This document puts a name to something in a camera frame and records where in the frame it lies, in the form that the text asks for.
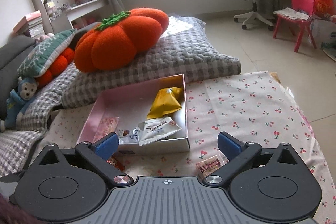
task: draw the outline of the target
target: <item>blue gripper pad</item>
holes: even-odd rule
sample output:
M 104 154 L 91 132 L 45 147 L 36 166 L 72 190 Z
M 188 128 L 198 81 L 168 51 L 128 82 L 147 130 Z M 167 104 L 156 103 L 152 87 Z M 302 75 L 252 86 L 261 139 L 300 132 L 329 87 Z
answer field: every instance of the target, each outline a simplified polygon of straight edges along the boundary
M 217 138 L 218 149 L 228 158 L 232 160 L 245 150 L 245 144 L 238 141 L 226 132 L 221 132 Z
M 118 149 L 119 138 L 115 133 L 110 133 L 93 144 L 94 152 L 104 160 L 108 160 Z

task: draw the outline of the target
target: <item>pink plastic chair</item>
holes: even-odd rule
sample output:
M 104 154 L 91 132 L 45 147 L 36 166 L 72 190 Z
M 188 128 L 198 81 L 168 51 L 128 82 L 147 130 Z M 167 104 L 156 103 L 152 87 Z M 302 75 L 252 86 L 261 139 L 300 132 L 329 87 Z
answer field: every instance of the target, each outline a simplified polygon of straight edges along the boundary
M 307 14 L 309 14 L 310 16 L 313 15 L 314 12 L 314 3 L 315 0 L 292 0 L 292 8 L 296 11 L 304 11 Z M 277 25 L 275 27 L 274 30 L 274 34 L 273 34 L 273 38 L 276 38 L 277 36 L 277 32 L 280 26 L 280 23 L 282 20 L 287 20 L 289 22 L 298 24 L 300 26 L 300 33 L 299 36 L 297 38 L 296 44 L 295 44 L 295 48 L 294 48 L 294 52 L 297 52 L 299 50 L 300 44 L 301 44 L 301 40 L 303 35 L 305 34 L 305 28 L 307 28 L 308 34 L 310 35 L 311 41 L 313 43 L 314 48 L 316 48 L 316 44 L 315 44 L 315 40 L 313 35 L 311 34 L 311 30 L 310 30 L 310 24 L 312 22 L 312 20 L 292 20 L 288 17 L 285 17 L 283 15 L 278 15 L 278 21 L 277 21 Z M 289 29 L 292 33 L 292 35 L 296 35 L 295 31 L 292 29 L 291 26 L 289 26 Z

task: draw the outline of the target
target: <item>orange plush toy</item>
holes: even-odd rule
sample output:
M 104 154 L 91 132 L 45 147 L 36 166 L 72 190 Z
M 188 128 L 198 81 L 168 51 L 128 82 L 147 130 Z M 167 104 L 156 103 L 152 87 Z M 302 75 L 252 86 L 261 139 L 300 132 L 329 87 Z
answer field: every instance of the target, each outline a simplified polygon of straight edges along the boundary
M 152 8 L 112 15 L 78 41 L 75 65 L 82 72 L 120 69 L 153 47 L 168 24 L 167 14 Z
M 50 68 L 40 77 L 36 78 L 39 88 L 50 83 L 55 77 L 59 76 L 67 66 L 74 60 L 74 51 L 66 48 L 59 57 L 51 64 Z

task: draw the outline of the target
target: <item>plaid blanket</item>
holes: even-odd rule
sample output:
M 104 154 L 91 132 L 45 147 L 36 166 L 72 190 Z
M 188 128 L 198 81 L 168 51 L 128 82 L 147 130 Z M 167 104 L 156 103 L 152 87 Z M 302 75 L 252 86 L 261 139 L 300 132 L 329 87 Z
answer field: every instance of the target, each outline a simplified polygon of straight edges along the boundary
M 5 131 L 0 134 L 0 177 L 21 170 L 33 144 L 44 132 Z
M 219 53 L 205 35 L 205 23 L 194 17 L 169 17 L 169 27 L 158 43 L 115 71 L 79 73 L 62 95 L 64 108 L 95 102 L 106 89 L 155 78 L 184 74 L 186 82 L 237 75 L 239 59 Z
M 25 111 L 18 130 L 47 131 L 49 114 L 53 107 L 60 105 L 66 88 L 74 81 L 79 70 L 72 62 L 58 77 L 36 94 L 36 99 Z
M 237 75 L 240 61 L 217 52 L 205 36 L 205 23 L 194 17 L 170 17 L 155 47 L 117 71 L 81 73 L 70 64 L 36 94 L 19 131 L 0 134 L 0 177 L 20 170 L 33 144 L 48 131 L 53 107 L 75 108 L 93 103 L 106 89 L 170 75 L 184 74 L 187 82 Z

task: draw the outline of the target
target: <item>pink book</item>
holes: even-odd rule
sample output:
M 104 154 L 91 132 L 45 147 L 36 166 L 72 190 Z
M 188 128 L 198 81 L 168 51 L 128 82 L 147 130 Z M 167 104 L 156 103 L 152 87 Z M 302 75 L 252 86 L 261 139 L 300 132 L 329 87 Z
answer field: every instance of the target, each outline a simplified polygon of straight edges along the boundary
M 20 21 L 19 23 L 16 24 L 16 26 L 13 28 L 13 32 L 16 33 L 18 32 L 21 27 L 23 25 L 25 25 L 27 22 L 37 18 L 37 17 L 40 17 L 41 16 L 41 12 L 40 11 L 35 11 L 35 12 L 32 12 L 30 14 L 27 14 L 25 15 Z

